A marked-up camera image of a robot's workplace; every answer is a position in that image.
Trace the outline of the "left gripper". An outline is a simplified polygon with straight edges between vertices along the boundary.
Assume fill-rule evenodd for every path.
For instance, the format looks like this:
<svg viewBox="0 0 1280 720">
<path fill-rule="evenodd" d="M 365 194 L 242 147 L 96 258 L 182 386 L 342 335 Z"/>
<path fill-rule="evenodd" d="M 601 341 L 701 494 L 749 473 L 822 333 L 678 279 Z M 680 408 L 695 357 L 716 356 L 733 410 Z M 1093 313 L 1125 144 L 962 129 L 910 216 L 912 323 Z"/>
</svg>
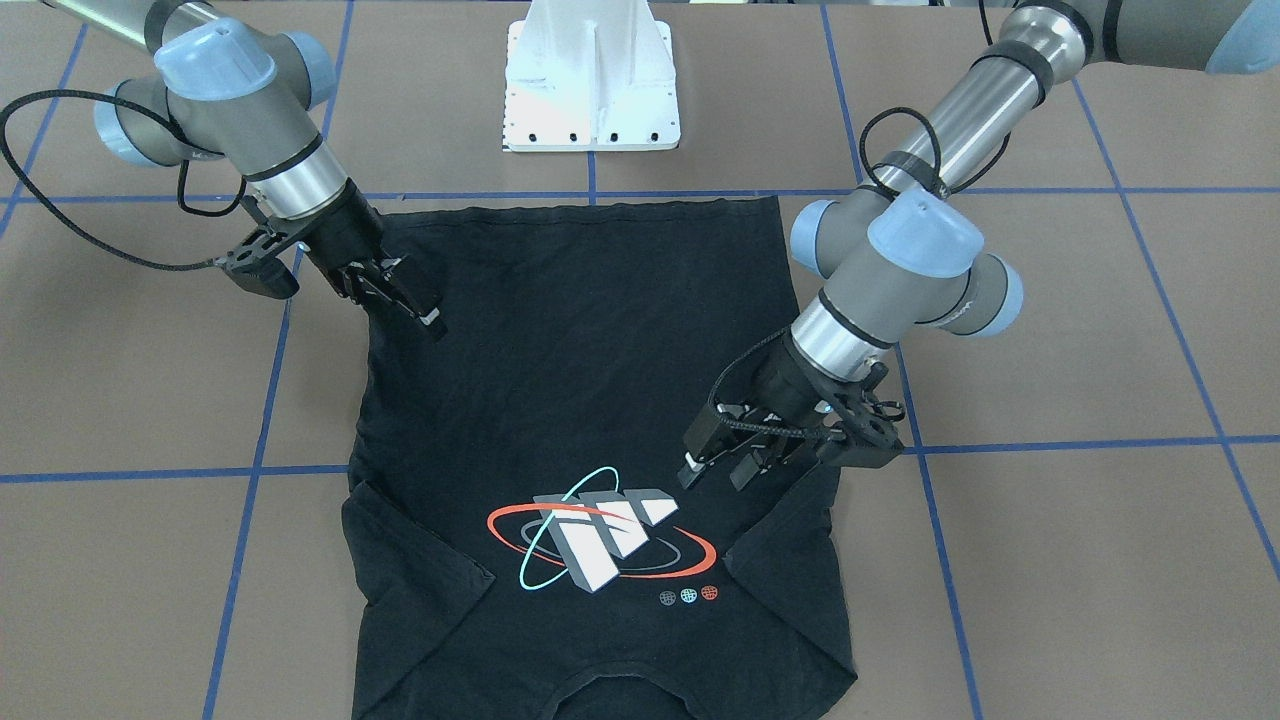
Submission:
<svg viewBox="0 0 1280 720">
<path fill-rule="evenodd" d="M 763 343 L 764 360 L 753 373 L 748 405 L 713 404 L 700 409 L 684 434 L 686 447 L 677 482 L 691 489 L 718 459 L 731 460 L 730 482 L 742 492 L 758 477 L 783 466 L 801 446 L 791 436 L 759 433 L 732 427 L 731 421 L 772 425 L 805 433 L 842 433 L 844 420 L 832 425 L 826 418 L 845 402 L 849 383 L 810 363 L 788 334 Z"/>
</svg>

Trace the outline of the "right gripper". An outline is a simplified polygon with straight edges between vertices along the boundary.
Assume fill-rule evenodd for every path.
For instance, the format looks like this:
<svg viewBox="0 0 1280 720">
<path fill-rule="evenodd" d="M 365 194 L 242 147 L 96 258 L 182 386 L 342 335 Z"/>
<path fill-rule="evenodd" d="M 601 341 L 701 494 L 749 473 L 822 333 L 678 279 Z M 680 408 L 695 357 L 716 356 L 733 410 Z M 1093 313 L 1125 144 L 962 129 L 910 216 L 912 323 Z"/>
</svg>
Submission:
<svg viewBox="0 0 1280 720">
<path fill-rule="evenodd" d="M 378 296 L 410 314 L 431 342 L 439 341 L 447 333 L 442 292 L 417 259 L 389 259 L 381 234 L 378 211 L 356 183 L 347 182 L 332 202 L 303 223 L 298 241 L 330 287 L 352 304 Z"/>
</svg>

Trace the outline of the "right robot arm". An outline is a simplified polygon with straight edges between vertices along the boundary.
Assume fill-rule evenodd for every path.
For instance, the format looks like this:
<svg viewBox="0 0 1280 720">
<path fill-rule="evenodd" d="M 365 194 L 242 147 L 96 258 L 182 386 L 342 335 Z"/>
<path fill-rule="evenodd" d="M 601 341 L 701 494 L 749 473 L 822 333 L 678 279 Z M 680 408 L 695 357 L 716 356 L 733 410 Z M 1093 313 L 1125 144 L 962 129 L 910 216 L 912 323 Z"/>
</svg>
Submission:
<svg viewBox="0 0 1280 720">
<path fill-rule="evenodd" d="M 310 113 L 337 70 L 301 33 L 266 35 L 206 1 L 58 1 L 55 8 L 143 49 L 156 74 L 96 99 L 95 126 L 113 152 L 141 167 L 227 159 L 246 184 L 250 234 L 212 265 L 242 290 L 289 299 L 297 279 L 280 255 L 301 243 L 330 287 L 355 304 L 381 299 L 436 340 L 440 295 L 411 256 L 381 243 L 383 224 Z"/>
</svg>

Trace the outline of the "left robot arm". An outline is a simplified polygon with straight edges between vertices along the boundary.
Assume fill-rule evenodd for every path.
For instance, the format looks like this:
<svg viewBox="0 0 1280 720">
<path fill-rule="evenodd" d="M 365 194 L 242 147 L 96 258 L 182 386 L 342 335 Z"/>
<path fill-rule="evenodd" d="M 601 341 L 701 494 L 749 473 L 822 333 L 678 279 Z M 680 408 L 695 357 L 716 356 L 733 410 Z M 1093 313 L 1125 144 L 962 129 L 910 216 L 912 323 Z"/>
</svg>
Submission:
<svg viewBox="0 0 1280 720">
<path fill-rule="evenodd" d="M 902 450 L 901 404 L 876 391 L 883 356 L 914 327 L 960 337 L 1007 329 L 1021 277 L 984 251 L 950 199 L 1002 154 L 1015 126 L 1085 67 L 1251 76 L 1277 64 L 1275 1 L 1019 1 L 918 131 L 845 199 L 806 206 L 794 258 L 824 282 L 785 328 L 755 346 L 762 365 L 740 397 L 712 389 L 684 437 L 682 487 L 716 465 L 741 489 L 800 457 L 882 468 Z"/>
</svg>

